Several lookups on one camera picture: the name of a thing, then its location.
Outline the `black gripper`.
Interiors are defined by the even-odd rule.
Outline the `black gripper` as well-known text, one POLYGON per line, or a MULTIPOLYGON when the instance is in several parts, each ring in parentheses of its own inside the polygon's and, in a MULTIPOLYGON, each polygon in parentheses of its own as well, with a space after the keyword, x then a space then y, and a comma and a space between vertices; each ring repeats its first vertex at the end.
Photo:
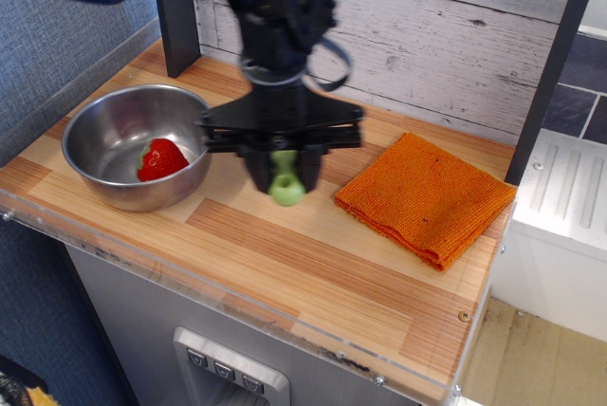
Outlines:
POLYGON ((255 85, 244 97, 202 112, 198 125, 212 153, 242 157, 258 191, 272 184, 271 153, 284 150, 298 151, 297 177, 313 191, 326 151, 360 147, 363 115, 360 106, 303 83, 255 85))

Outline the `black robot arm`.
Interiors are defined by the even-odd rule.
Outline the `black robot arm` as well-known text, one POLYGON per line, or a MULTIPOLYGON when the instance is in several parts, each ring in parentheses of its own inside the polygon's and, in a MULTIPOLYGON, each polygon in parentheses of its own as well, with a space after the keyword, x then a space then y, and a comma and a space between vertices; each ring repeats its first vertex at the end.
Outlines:
POLYGON ((334 0, 227 0, 240 28, 240 70, 246 96, 203 112, 199 125, 212 153, 241 157, 257 189, 272 194, 313 191, 322 158, 332 149, 361 144, 361 107, 329 97, 347 81, 304 83, 308 58, 324 46, 347 54, 325 34, 336 24, 334 0))

